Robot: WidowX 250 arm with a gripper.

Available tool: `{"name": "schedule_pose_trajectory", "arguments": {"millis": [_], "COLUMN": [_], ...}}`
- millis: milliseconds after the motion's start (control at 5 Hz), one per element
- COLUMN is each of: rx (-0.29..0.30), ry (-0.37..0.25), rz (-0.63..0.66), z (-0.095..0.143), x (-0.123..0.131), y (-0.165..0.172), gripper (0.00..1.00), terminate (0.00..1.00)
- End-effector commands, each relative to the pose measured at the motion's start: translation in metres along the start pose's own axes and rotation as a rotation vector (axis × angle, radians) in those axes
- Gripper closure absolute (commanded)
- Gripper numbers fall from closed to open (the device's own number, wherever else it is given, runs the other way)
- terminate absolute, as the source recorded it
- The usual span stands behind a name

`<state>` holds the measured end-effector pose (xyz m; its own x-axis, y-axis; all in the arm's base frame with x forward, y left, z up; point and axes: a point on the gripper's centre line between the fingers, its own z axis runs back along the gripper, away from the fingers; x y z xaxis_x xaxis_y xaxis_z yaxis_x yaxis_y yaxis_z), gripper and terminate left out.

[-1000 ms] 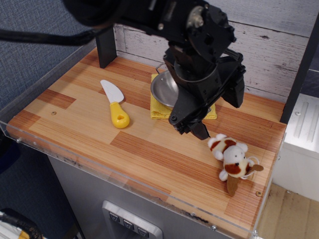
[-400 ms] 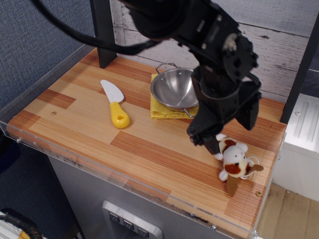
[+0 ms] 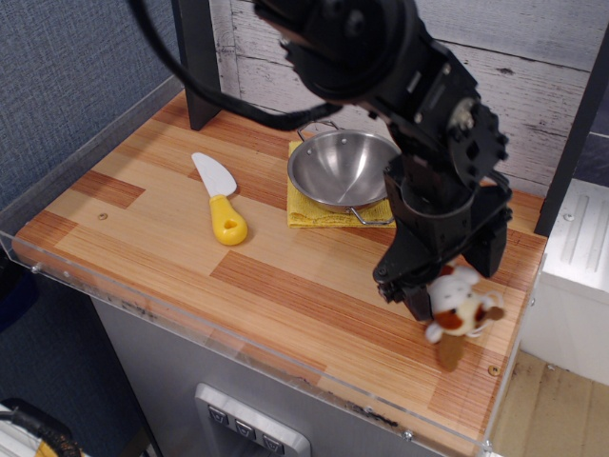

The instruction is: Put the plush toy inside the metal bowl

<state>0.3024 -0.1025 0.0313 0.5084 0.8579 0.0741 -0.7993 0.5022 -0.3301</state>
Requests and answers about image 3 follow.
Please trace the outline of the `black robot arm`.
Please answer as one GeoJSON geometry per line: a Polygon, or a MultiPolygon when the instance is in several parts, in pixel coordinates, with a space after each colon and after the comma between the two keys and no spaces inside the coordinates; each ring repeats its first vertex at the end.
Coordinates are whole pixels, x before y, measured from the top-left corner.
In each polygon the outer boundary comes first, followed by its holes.
{"type": "Polygon", "coordinates": [[[333,105],[385,121],[400,155],[384,170],[397,231],[373,276],[383,298],[420,321],[428,285],[458,256],[481,275],[499,268],[512,192],[498,117],[476,80],[426,30],[411,1],[258,1],[285,38],[304,85],[333,105]]]}

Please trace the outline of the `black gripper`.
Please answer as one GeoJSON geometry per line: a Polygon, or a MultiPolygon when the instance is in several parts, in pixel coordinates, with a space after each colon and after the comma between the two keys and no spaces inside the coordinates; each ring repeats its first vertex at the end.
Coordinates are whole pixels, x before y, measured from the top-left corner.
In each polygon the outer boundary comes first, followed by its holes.
{"type": "Polygon", "coordinates": [[[385,170],[396,234],[373,272],[384,300],[404,302],[420,322],[433,319],[427,285],[456,257],[461,255],[484,278],[497,272],[512,218],[512,190],[501,173],[489,173],[492,186],[473,188],[442,175],[440,184],[447,186],[450,198],[443,203],[423,197],[435,184],[432,176],[430,168],[404,155],[385,170]]]}

